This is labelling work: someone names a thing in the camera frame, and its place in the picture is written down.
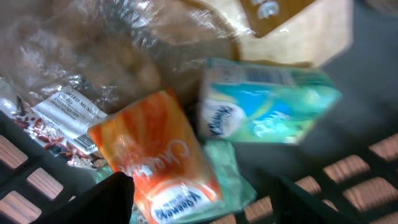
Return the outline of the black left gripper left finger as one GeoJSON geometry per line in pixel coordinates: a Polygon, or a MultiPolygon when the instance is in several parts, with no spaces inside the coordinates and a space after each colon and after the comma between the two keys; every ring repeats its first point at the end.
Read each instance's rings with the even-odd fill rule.
{"type": "Polygon", "coordinates": [[[115,172],[62,208],[37,219],[35,223],[129,223],[133,203],[133,178],[123,172],[115,172]]]}

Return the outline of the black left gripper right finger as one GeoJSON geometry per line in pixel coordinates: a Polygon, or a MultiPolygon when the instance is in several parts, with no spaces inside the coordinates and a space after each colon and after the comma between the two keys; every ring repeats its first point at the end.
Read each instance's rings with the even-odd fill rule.
{"type": "Polygon", "coordinates": [[[286,177],[275,177],[270,198],[277,224],[344,224],[348,218],[286,177]]]}

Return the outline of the teal wet wipes pack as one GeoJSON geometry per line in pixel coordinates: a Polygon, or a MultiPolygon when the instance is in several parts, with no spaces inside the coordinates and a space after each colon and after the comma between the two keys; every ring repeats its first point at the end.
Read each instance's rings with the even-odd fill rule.
{"type": "Polygon", "coordinates": [[[239,173],[227,141],[156,144],[155,153],[126,152],[96,171],[100,183],[115,171],[134,179],[131,223],[200,222],[243,210],[256,191],[239,173]]]}

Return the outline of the orange tissue pack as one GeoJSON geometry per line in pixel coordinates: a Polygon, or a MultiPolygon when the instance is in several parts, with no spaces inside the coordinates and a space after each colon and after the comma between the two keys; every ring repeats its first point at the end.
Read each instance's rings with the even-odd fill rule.
{"type": "Polygon", "coordinates": [[[127,106],[88,134],[114,172],[133,178],[134,203],[149,223],[172,223],[223,198],[170,88],[127,106]]]}

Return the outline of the teal tissue pack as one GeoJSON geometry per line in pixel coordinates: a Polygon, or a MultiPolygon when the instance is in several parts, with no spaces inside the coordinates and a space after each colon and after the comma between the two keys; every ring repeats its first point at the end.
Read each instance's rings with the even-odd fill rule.
{"type": "Polygon", "coordinates": [[[342,98],[319,69],[209,58],[203,73],[197,132],[207,139],[298,144],[342,98]]]}

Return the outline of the beige dried mushroom bag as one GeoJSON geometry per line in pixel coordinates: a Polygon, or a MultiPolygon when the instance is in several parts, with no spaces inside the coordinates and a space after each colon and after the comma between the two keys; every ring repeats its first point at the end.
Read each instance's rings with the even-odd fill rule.
{"type": "Polygon", "coordinates": [[[97,119],[171,87],[197,100],[210,57],[319,67],[352,41],[353,2],[1,2],[1,109],[66,164],[105,165],[97,119]]]}

